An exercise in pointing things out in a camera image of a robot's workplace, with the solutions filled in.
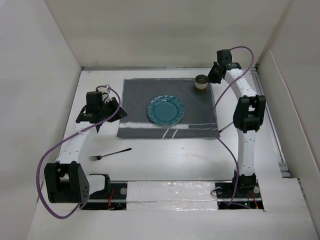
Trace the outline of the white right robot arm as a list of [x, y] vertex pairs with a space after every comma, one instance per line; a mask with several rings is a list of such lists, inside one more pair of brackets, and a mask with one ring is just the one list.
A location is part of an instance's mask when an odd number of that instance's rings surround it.
[[208, 82], [220, 84], [225, 80], [227, 89], [232, 89], [238, 99], [232, 119], [238, 134], [238, 155], [231, 191], [235, 196], [243, 197], [256, 184], [255, 143], [264, 121], [266, 97], [251, 88], [246, 73], [239, 63], [233, 61], [230, 49], [218, 50], [216, 54], [217, 61], [207, 76]]

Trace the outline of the black spoon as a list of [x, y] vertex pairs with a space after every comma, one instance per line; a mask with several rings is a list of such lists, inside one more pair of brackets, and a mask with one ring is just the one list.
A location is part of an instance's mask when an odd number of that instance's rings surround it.
[[222, 129], [219, 130], [219, 133], [222, 133], [224, 130], [226, 130], [228, 127], [232, 126], [233, 122], [229, 123], [228, 125], [226, 125], [225, 127], [223, 127]]

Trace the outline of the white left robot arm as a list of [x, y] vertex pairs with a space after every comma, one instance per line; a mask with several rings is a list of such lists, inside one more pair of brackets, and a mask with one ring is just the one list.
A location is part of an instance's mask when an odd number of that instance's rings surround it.
[[87, 174], [82, 163], [88, 160], [90, 145], [104, 122], [127, 116], [110, 88], [101, 86], [87, 92], [86, 104], [75, 120], [74, 137], [54, 163], [47, 163], [44, 177], [50, 203], [84, 204], [89, 198], [108, 198], [111, 180], [106, 173]]

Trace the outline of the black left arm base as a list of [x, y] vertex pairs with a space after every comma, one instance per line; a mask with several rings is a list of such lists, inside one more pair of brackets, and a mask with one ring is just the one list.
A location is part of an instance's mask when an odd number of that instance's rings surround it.
[[82, 210], [120, 211], [127, 209], [127, 181], [111, 181], [108, 174], [93, 173], [87, 176], [89, 199]]

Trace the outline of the brown paper cup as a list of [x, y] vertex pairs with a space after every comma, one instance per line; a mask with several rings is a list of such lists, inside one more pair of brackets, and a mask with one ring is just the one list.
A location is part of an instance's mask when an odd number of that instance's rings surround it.
[[199, 93], [205, 93], [208, 87], [208, 77], [204, 74], [197, 75], [194, 80], [195, 90]]

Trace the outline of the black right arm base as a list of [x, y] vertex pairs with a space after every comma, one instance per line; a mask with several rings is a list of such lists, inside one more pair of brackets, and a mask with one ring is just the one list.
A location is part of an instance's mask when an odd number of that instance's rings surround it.
[[219, 210], [263, 210], [263, 200], [257, 176], [241, 175], [236, 185], [236, 176], [231, 182], [216, 182], [210, 192], [217, 200]]

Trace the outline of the grey cloth placemat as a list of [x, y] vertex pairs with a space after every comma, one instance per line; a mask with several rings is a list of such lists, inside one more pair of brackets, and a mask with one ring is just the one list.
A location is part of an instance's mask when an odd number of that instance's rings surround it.
[[117, 137], [205, 139], [220, 137], [210, 85], [196, 90], [193, 78], [133, 78], [123, 81]]

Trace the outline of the teal ceramic plate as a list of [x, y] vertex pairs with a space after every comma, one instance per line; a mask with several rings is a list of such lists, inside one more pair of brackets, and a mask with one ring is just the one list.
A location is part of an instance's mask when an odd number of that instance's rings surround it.
[[156, 125], [170, 127], [184, 117], [185, 106], [175, 96], [161, 95], [152, 99], [147, 106], [147, 116]]

